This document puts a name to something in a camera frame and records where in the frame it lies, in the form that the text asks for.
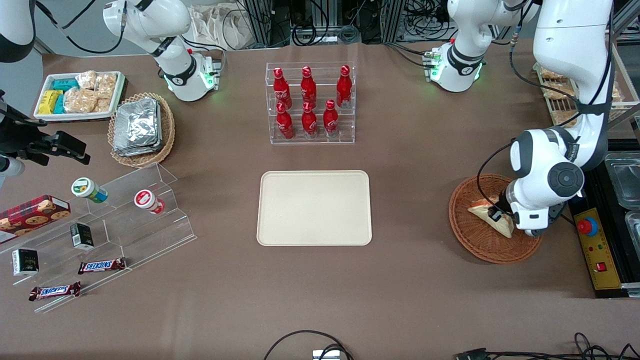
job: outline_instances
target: acrylic display stand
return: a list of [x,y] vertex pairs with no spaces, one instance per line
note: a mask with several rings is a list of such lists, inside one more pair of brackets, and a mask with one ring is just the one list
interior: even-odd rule
[[[4,273],[11,274],[12,251],[17,248],[38,251],[40,270],[30,277],[15,276],[14,285],[24,288],[24,301],[35,287],[50,287],[81,282],[81,297],[131,270],[195,240],[187,215],[178,208],[169,184],[177,179],[157,163],[138,169],[102,185],[108,191],[106,202],[96,204],[74,197],[69,201],[71,215],[31,232],[28,236],[0,245]],[[164,201],[158,215],[138,208],[134,195],[151,190]],[[91,228],[94,248],[79,250],[72,246],[70,226],[79,222]],[[80,262],[126,258],[127,268],[119,271],[78,275]],[[75,299],[54,297],[34,302],[36,312],[50,311]]]
[[[351,106],[343,109],[336,106],[338,110],[338,135],[334,138],[328,138],[323,127],[323,113],[326,101],[328,99],[335,100],[337,89],[336,85],[340,78],[340,67],[349,65],[351,67]],[[306,139],[302,128],[302,93],[300,90],[300,82],[302,81],[302,68],[308,66],[311,68],[312,75],[316,81],[317,101],[314,113],[317,117],[317,137],[314,139]],[[276,122],[276,95],[273,92],[273,69],[280,67],[284,74],[284,78],[289,83],[291,91],[291,99],[293,106],[289,109],[289,114],[293,121],[293,127],[296,136],[287,140],[282,136]],[[320,62],[320,63],[267,63],[265,75],[266,94],[267,94],[267,117],[269,119],[269,138],[274,145],[307,145],[307,144],[326,144],[326,143],[355,143],[356,141],[356,68],[355,62]]]

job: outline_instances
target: snickers bar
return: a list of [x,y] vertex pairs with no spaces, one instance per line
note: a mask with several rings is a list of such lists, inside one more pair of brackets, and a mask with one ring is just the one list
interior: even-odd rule
[[53,286],[52,288],[40,288],[36,286],[31,290],[29,301],[48,299],[50,297],[73,295],[80,296],[80,282],[71,285]]
[[80,263],[80,270],[78,270],[78,275],[82,275],[85,272],[122,270],[125,267],[127,267],[127,263],[125,262],[124,258],[94,261],[93,263]]

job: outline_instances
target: table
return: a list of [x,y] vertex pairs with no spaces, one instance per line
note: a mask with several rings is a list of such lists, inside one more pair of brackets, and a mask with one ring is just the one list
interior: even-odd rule
[[[524,74],[534,62],[531,45],[515,53]],[[272,146],[265,63],[338,59],[358,66],[356,143]],[[44,315],[10,285],[4,264],[0,357],[261,359],[298,329],[326,331],[367,360],[448,359],[477,347],[566,352],[576,331],[611,350],[638,339],[640,302],[593,299],[570,224],[560,221],[530,259],[506,266],[476,259],[450,230],[454,188],[522,130],[550,125],[540,90],[513,75],[507,49],[491,47],[486,59],[476,84],[451,94],[382,45],[239,51],[228,54],[219,91],[184,103],[156,77],[151,56],[44,56],[45,75],[119,70],[130,81],[127,95],[155,92],[169,102],[177,136],[163,165],[179,178],[173,189],[198,239]],[[5,182],[3,207],[43,193],[71,197],[79,176],[105,183],[132,170],[111,159],[105,122],[46,130],[58,129],[87,143],[91,164],[27,164]],[[308,169],[369,174],[369,245],[258,244],[261,175]],[[486,171],[513,176],[506,152]],[[271,356],[309,359],[327,344],[298,335]]]

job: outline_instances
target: teal package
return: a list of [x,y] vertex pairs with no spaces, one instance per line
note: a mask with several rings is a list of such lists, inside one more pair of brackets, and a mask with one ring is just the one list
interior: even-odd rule
[[72,87],[79,87],[76,79],[58,79],[53,81],[51,88],[53,90],[67,91]]
[[54,114],[64,114],[65,113],[65,96],[58,96],[58,100],[56,100],[56,107],[53,108]]

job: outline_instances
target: coca-cola bottle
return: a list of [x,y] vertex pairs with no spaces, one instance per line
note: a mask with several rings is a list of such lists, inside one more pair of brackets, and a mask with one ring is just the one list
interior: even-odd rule
[[309,102],[302,104],[302,128],[305,130],[305,138],[314,139],[317,136],[316,114]]
[[353,84],[349,73],[350,68],[348,65],[343,65],[340,68],[340,79],[338,79],[337,85],[338,94],[335,99],[338,102],[338,107],[343,109],[351,107],[351,87]]
[[278,122],[278,128],[280,129],[282,136],[284,136],[286,140],[292,139],[294,136],[296,136],[296,132],[293,129],[293,123],[291,122],[291,115],[287,113],[285,104],[283,104],[282,102],[279,102],[276,105],[276,110],[278,110],[276,121]]
[[335,138],[338,135],[338,111],[335,109],[335,101],[331,99],[326,101],[323,122],[326,137]]
[[273,69],[273,92],[276,94],[278,102],[285,104],[287,110],[291,109],[293,102],[291,101],[291,92],[289,91],[289,84],[282,75],[282,69],[277,67]]
[[302,89],[302,101],[311,104],[311,108],[316,108],[316,82],[311,77],[311,68],[305,66],[302,68],[302,82],[300,83]]

